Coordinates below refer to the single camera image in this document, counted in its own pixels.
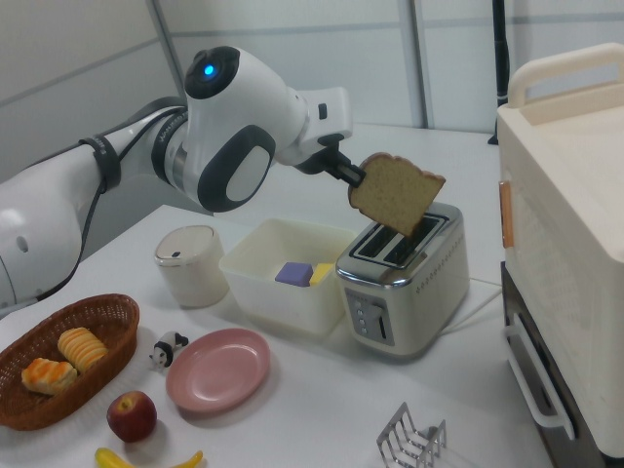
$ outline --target purple sponge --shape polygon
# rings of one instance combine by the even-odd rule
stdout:
[[[310,286],[310,278],[314,270],[309,263],[287,262],[275,277],[275,281],[289,285],[306,287]]]

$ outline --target cream toy oven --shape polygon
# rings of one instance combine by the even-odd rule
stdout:
[[[616,76],[527,97],[599,69]],[[512,369],[557,466],[624,466],[624,46],[520,68],[498,139]]]

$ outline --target toast rack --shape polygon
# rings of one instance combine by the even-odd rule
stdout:
[[[440,457],[441,448],[447,446],[447,423],[443,420],[438,426],[417,431],[408,404],[403,402],[377,437],[377,446],[386,468],[390,468],[386,451],[390,454],[390,463],[394,461],[404,468],[434,466],[435,457]]]

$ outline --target black cable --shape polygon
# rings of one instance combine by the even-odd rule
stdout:
[[[494,25],[494,58],[496,65],[496,105],[507,103],[509,85],[509,47],[505,31],[505,1],[492,0],[492,17]],[[494,122],[494,135],[487,144],[498,144],[498,120]]]
[[[78,259],[76,260],[76,264],[74,265],[73,269],[71,270],[69,275],[67,275],[67,277],[64,280],[62,280],[60,283],[54,286],[51,290],[46,291],[43,294],[37,296],[37,300],[43,300],[46,297],[50,297],[52,294],[58,293],[73,278],[74,274],[76,273],[76,270],[78,269],[78,266],[80,265],[80,261],[82,260],[82,255],[85,251],[85,246],[87,245],[87,236],[89,235],[89,229],[91,228],[91,221],[94,217],[94,213],[96,212],[96,205],[98,204],[99,195],[103,193],[102,190],[104,190],[105,187],[106,187],[106,181],[102,180],[99,183],[99,187],[97,188],[96,195],[94,195],[94,199],[92,200],[91,205],[89,206],[89,212],[87,213],[87,218],[85,219],[85,225],[82,230],[82,244],[80,246],[80,253],[78,254]]]
[[[140,119],[142,119],[144,117],[147,117],[147,115],[149,115],[151,113],[156,112],[157,110],[159,110],[163,106],[175,106],[175,109],[171,109],[170,111],[164,112],[159,117],[156,117],[156,119],[159,119],[160,117],[165,117],[167,115],[170,115],[172,112],[178,112],[181,108],[185,107],[185,103],[184,103],[184,101],[182,101],[181,99],[179,99],[177,97],[161,97],[160,99],[156,99],[153,102],[150,102],[149,104],[144,106],[139,112],[137,112],[135,115],[130,117],[126,122],[124,122],[122,124],[119,124],[119,125],[113,127],[110,130],[102,132],[100,135],[114,134],[115,132],[117,132],[119,130],[122,130],[124,127],[128,127],[128,126],[130,126],[132,124],[135,124]],[[148,127],[152,126],[153,124],[154,124],[153,121],[150,122],[148,124]],[[52,158],[55,158],[55,157],[59,156],[62,153],[66,153],[67,151],[75,149],[78,146],[80,146],[81,144],[82,143],[77,142],[77,143],[72,144],[71,146],[67,146],[66,148],[63,148],[63,149],[57,151],[56,153],[52,153],[52,154],[49,154],[48,156],[44,156],[42,159],[40,159],[38,161],[35,161],[34,163],[31,163],[28,166],[26,166],[26,169],[31,168],[32,166],[36,166],[37,164],[43,163],[45,161],[48,161],[48,160],[50,160]]]
[[[150,122],[148,122],[145,127],[143,127],[140,132],[138,132],[136,134],[136,136],[130,141],[130,143],[128,144],[128,146],[126,146],[126,148],[124,148],[124,150],[119,154],[119,161],[121,162],[126,155],[128,154],[128,152],[135,146],[135,144],[137,144],[137,142],[140,140],[140,138],[145,135],[145,133],[152,128],[152,126],[158,122],[159,120],[161,120],[163,117],[166,117],[170,114],[173,114],[175,112],[178,112],[179,108],[175,108],[175,109],[170,109],[166,112],[163,112],[162,114],[159,114],[158,117],[154,117],[154,119],[152,119]],[[59,156],[62,153],[57,153],[55,155],[52,155],[47,159],[51,159],[54,156]],[[82,256],[84,254],[85,251],[85,247],[87,245],[87,237],[89,236],[89,230],[91,228],[91,222],[93,220],[94,217],[94,213],[96,212],[96,206],[98,205],[98,201],[99,201],[99,196],[105,192],[105,188],[106,188],[106,181],[104,179],[102,179],[99,183],[99,187],[97,188],[96,194],[94,195],[94,198],[91,202],[91,205],[89,206],[89,212],[87,213],[87,217],[85,218],[85,225],[83,227],[82,230],[82,244],[80,246],[80,253],[78,255],[78,259],[76,260],[76,264],[74,265],[73,269],[71,270],[71,272],[69,273],[69,275],[67,275],[67,277],[62,280],[60,283],[58,283],[56,286],[54,286],[52,289],[40,294],[37,296],[37,300],[43,300],[47,297],[50,297],[51,295],[57,293],[58,291],[60,291],[62,288],[64,288],[67,283],[69,283],[69,281],[73,278],[74,274],[76,273],[76,270],[78,270],[78,266],[80,265],[80,262],[82,260]]]

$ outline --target slice of bread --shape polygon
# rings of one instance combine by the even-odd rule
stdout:
[[[360,168],[367,174],[359,187],[349,187],[349,204],[406,237],[411,237],[446,182],[441,175],[388,153],[371,155]]]

